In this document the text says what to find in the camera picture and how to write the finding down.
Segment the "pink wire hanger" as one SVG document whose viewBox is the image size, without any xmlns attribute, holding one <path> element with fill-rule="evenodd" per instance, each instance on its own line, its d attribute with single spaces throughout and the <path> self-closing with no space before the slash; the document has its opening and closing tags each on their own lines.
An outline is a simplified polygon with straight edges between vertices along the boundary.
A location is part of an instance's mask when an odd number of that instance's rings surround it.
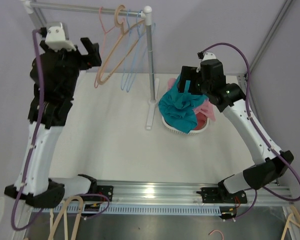
<svg viewBox="0 0 300 240">
<path fill-rule="evenodd" d="M 115 27 L 115 24 L 113 25 L 113 27 L 109 28 L 109 29 L 106 29 L 105 28 L 105 25 L 103 23 L 103 20 L 102 20 L 102 14 L 103 14 L 103 10 L 104 8 L 103 7 L 100 7 L 99 10 L 98 10 L 98 19 L 99 19 L 99 23 L 101 24 L 101 28 L 102 28 L 102 31 L 103 31 L 103 40 L 102 40 L 102 44 L 101 44 L 101 50 L 100 50 L 100 56 L 102 57 L 103 56 L 103 53 L 105 51 L 105 46 L 106 46 L 106 43 L 107 43 L 107 36 L 108 34 L 114 30 L 116 27 Z M 94 84 L 93 84 L 94 88 L 97 89 L 100 85 L 97 85 L 96 83 L 96 78 L 94 80 Z"/>
</svg>

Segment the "teal t shirt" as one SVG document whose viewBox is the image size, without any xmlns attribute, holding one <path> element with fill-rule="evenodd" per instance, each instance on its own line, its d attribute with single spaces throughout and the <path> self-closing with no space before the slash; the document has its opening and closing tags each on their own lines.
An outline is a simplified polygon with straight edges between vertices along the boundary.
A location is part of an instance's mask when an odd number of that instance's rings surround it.
<svg viewBox="0 0 300 240">
<path fill-rule="evenodd" d="M 208 97 L 188 93 L 189 83 L 186 84 L 185 92 L 179 93 L 177 87 L 179 80 L 179 76 L 169 79 L 167 92 L 159 100 L 158 108 L 169 125 L 180 131 L 182 129 L 189 131 L 197 126 L 194 109 L 199 107 L 205 100 L 208 100 Z"/>
</svg>

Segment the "light pink t shirt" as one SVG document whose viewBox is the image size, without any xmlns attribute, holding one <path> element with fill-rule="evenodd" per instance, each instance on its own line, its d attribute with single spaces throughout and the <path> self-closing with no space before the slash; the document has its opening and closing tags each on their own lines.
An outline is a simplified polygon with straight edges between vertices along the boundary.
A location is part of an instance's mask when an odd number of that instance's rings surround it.
<svg viewBox="0 0 300 240">
<path fill-rule="evenodd" d="M 198 122 L 206 121 L 207 119 L 213 122 L 216 121 L 214 107 L 208 100 L 205 100 L 200 106 L 194 108 L 193 111 Z"/>
</svg>

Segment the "beige wooden hanger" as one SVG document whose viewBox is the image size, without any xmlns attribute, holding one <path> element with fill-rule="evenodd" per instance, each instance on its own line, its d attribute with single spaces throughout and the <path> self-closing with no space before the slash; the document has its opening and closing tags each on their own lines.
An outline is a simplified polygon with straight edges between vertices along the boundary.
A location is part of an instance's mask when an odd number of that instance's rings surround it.
<svg viewBox="0 0 300 240">
<path fill-rule="evenodd" d="M 128 49 L 127 53 L 118 62 L 118 64 L 109 72 L 109 74 L 105 78 L 103 78 L 103 75 L 105 73 L 105 70 L 106 70 L 111 58 L 115 55 L 115 51 L 117 50 L 117 48 L 119 47 L 119 45 L 121 44 L 123 39 L 129 34 L 129 31 L 133 30 L 133 29 L 136 29 L 137 25 L 145 24 L 144 19 L 142 19 L 140 21 L 137 20 L 135 24 L 133 24 L 132 26 L 128 26 L 127 29 L 125 29 L 125 21 L 124 20 L 119 21 L 120 11 L 123 11 L 125 9 L 126 9 L 126 7 L 123 4 L 121 4 L 114 11 L 114 27 L 120 29 L 120 34 L 119 34 L 119 37 L 118 37 L 117 41 L 113 45 L 112 49 L 109 51 L 109 53 L 108 53 L 107 57 L 105 58 L 104 62 L 102 63 L 101 67 L 99 67 L 99 69 L 98 69 L 98 72 L 97 72 L 96 78 L 95 78 L 95 81 L 96 81 L 98 86 L 104 85 L 110 79 L 110 77 L 115 73 L 115 71 L 119 68 L 119 66 L 124 62 L 125 57 L 128 57 L 129 54 L 132 52 L 132 50 L 135 48 L 137 40 Z"/>
</svg>

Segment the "coral red t shirt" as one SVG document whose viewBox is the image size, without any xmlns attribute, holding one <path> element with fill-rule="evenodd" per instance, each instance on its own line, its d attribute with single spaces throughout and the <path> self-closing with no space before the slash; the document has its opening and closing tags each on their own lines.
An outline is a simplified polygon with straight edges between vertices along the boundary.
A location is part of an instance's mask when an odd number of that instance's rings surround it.
<svg viewBox="0 0 300 240">
<path fill-rule="evenodd" d="M 194 128 L 194 130 L 199 131 L 206 126 L 208 117 L 205 114 L 198 112 L 196 114 L 196 120 L 197 120 L 197 126 Z"/>
</svg>

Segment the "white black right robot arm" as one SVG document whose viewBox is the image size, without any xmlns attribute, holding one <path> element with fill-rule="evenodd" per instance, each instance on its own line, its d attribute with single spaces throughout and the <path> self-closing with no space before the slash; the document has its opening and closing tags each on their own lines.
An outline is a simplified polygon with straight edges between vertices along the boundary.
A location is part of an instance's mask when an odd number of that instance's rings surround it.
<svg viewBox="0 0 300 240">
<path fill-rule="evenodd" d="M 229 176 L 218 183 L 217 196 L 230 202 L 236 193 L 259 190 L 280 178 L 288 169 L 284 162 L 292 163 L 291 151 L 282 149 L 262 128 L 254 113 L 246 109 L 246 95 L 236 83 L 227 83 L 223 64 L 216 58 L 203 60 L 200 67 L 183 66 L 177 88 L 180 93 L 205 95 L 235 127 L 247 146 L 254 165 L 241 173 Z"/>
</svg>

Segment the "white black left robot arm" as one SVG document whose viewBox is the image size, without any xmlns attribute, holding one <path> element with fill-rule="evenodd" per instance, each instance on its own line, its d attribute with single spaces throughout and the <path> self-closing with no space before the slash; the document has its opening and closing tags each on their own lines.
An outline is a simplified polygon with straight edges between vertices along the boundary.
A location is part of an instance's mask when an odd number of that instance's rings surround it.
<svg viewBox="0 0 300 240">
<path fill-rule="evenodd" d="M 31 66 L 30 78 L 34 81 L 34 98 L 28 113 L 30 159 L 25 159 L 21 173 L 14 184 L 4 189 L 4 194 L 20 198 L 34 208 L 55 208 L 66 196 L 64 183 L 49 178 L 49 171 L 56 143 L 73 106 L 74 93 L 81 71 L 99 67 L 102 60 L 99 44 L 89 38 L 80 39 L 87 50 L 82 55 L 78 48 L 54 51 L 44 41 L 39 55 L 43 74 L 44 97 L 40 102 L 40 80 L 37 60 Z"/>
</svg>

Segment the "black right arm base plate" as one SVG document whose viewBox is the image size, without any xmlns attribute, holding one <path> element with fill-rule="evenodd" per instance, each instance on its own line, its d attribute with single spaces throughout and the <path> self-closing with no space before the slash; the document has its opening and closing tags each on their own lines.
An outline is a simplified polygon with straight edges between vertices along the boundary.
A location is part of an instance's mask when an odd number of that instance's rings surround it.
<svg viewBox="0 0 300 240">
<path fill-rule="evenodd" d="M 219 187 L 202 187 L 196 193 L 201 196 L 202 202 L 206 204 L 234 204 L 236 201 L 240 204 L 248 203 L 246 193 L 243 190 L 228 193 Z"/>
</svg>

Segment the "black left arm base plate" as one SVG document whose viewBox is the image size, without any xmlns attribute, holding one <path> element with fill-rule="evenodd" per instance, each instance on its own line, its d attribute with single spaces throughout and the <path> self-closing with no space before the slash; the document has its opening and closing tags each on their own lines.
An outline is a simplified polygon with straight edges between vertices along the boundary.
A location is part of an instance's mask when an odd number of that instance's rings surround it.
<svg viewBox="0 0 300 240">
<path fill-rule="evenodd" d="M 97 201 L 97 202 L 107 201 L 104 197 L 96 196 L 96 194 L 98 194 L 98 195 L 106 196 L 111 202 L 113 198 L 113 190 L 114 187 L 112 185 L 94 185 L 87 192 L 87 194 L 93 194 L 93 195 L 91 196 L 85 195 L 82 198 L 85 201 Z"/>
</svg>

